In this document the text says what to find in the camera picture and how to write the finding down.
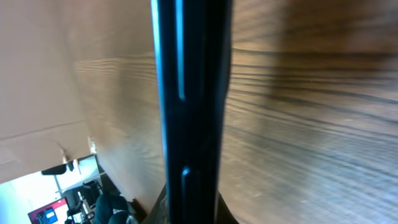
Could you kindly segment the blue Samsung Galaxy smartphone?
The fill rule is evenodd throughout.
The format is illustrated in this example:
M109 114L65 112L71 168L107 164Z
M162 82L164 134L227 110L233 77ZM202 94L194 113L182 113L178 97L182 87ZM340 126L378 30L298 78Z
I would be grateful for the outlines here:
M172 223L215 223L232 56L230 0L152 0Z

